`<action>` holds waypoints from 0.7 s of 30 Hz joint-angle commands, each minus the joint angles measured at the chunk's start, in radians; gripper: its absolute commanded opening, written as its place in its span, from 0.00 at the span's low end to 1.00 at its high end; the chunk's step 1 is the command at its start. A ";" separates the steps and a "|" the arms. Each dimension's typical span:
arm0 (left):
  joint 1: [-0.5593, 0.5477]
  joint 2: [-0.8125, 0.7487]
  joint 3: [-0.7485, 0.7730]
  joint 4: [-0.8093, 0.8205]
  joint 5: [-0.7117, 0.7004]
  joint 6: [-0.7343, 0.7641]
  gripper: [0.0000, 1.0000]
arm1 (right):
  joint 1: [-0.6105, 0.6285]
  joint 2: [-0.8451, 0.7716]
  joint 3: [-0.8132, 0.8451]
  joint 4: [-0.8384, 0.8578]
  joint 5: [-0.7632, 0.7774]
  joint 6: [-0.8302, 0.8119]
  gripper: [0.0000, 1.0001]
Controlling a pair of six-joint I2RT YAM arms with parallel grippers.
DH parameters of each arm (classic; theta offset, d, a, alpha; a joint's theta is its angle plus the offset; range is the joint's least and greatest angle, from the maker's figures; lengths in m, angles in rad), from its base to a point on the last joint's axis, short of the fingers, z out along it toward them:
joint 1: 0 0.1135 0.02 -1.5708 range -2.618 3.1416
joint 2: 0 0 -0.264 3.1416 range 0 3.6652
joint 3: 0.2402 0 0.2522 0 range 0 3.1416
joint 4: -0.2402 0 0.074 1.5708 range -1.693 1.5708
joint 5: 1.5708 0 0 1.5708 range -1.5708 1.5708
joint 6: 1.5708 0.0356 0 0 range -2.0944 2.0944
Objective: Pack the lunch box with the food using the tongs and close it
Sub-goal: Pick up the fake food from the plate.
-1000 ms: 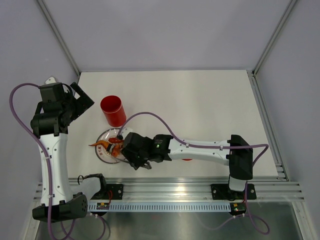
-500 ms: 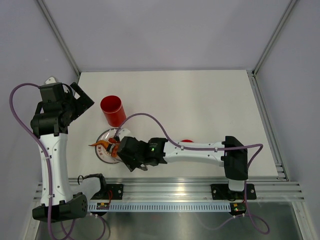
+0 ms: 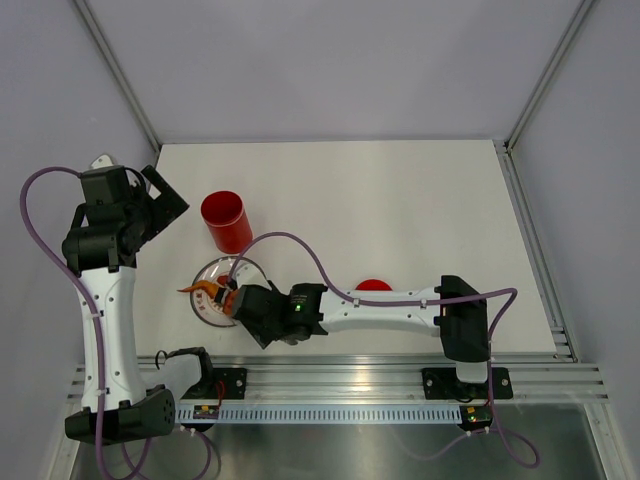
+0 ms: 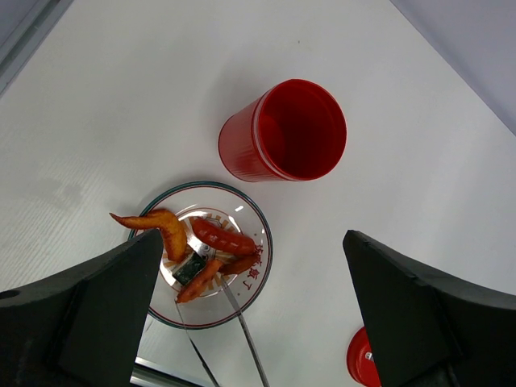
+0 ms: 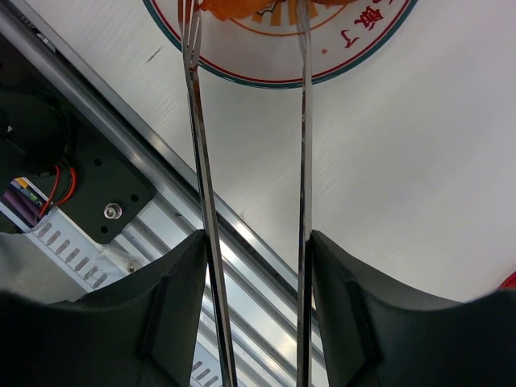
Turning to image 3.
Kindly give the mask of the black seaweed sushi roll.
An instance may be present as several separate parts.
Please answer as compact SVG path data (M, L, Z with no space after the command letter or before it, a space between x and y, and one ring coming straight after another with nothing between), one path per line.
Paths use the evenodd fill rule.
M219 287L217 293L214 295L214 302L223 305L228 294L226 287Z

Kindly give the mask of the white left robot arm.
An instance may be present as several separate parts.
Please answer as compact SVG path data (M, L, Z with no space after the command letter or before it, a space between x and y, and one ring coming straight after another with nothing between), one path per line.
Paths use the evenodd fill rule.
M136 256L187 209L186 201L148 165L130 183L124 166L80 174L84 201L62 243L83 314L85 384L79 412L65 434L93 445L146 440L171 433L185 393L208 396L216 374L202 347L168 354L151 382L140 373L133 296Z

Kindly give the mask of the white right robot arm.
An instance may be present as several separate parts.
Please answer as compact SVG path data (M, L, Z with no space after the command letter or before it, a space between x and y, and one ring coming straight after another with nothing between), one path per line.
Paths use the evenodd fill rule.
M295 284L283 293L244 257L257 239L237 193L222 190L207 195L200 212L231 264L180 291L192 298L197 309L212 309L242 325L261 348L356 330L434 335L445 357L455 364L453 380L460 393L476 396L488 386L487 302L460 277L443 276L436 287L397 292L341 290L324 276L319 283Z

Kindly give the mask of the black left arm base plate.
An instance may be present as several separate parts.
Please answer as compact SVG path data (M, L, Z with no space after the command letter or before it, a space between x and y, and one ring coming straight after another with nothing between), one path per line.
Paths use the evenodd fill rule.
M190 387L183 400L243 400L247 386L248 370L240 367L214 368L208 379Z

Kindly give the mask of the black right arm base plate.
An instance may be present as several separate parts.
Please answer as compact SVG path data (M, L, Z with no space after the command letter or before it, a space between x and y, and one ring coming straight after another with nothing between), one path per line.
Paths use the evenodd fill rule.
M493 398L510 400L514 398L509 371L504 367L491 370ZM432 367L421 370L422 385L426 400L455 400L469 403L475 400L489 399L489 382L462 382L456 376L453 367Z

